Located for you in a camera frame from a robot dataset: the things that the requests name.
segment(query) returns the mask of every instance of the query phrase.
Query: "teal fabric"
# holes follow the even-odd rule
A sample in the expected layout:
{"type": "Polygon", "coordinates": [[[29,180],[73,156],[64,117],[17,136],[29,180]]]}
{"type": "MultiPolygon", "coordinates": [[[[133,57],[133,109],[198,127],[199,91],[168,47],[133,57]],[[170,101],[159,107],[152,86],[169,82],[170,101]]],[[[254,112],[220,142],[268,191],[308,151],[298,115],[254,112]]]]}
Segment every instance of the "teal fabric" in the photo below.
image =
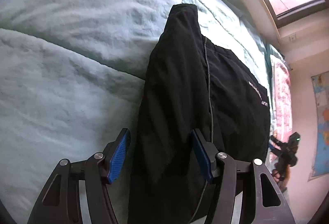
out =
{"type": "Polygon", "coordinates": [[[127,222],[148,59],[178,3],[196,4],[201,32],[271,93],[269,55],[280,55],[239,0],[0,0],[0,199],[18,224],[60,159],[90,157],[122,127],[132,146],[109,192],[119,223],[127,222]]]}

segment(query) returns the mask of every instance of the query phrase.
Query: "pink fabric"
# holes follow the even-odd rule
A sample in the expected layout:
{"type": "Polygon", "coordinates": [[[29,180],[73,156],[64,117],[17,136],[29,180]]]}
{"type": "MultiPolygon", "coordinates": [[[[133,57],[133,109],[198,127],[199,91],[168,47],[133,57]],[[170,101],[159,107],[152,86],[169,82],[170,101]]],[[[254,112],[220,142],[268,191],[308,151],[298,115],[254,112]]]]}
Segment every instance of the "pink fabric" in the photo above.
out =
{"type": "Polygon", "coordinates": [[[292,109],[289,71],[282,61],[271,55],[274,132],[282,142],[287,142],[292,133],[292,109]]]}

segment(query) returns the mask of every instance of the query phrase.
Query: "black garment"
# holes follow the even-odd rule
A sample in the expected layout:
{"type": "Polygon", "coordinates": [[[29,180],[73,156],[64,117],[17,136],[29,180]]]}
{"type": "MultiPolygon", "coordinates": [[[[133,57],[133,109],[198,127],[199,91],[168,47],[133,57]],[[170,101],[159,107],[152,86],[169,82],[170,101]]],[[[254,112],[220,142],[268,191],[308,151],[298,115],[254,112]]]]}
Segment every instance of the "black garment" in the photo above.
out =
{"type": "MultiPolygon", "coordinates": [[[[193,128],[207,141],[213,130],[218,150],[236,160],[264,161],[268,102],[266,89],[233,52],[201,34],[196,6],[173,6],[146,72],[128,223],[188,223],[205,182],[191,151],[193,128]]],[[[212,194],[208,185],[195,219],[206,215],[212,194]]]]}

